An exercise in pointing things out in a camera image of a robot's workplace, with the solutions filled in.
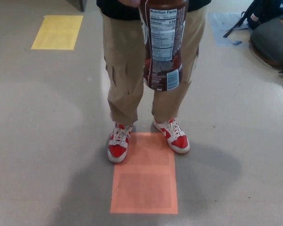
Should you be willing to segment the person's bare hand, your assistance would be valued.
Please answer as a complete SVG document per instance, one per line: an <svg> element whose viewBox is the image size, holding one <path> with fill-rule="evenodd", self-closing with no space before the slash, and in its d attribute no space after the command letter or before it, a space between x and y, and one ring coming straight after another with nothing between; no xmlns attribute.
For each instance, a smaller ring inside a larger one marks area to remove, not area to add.
<svg viewBox="0 0 283 226"><path fill-rule="evenodd" d="M140 0L119 0L122 4L129 6L129 7L134 7L137 8L140 6L141 1Z"/></svg>

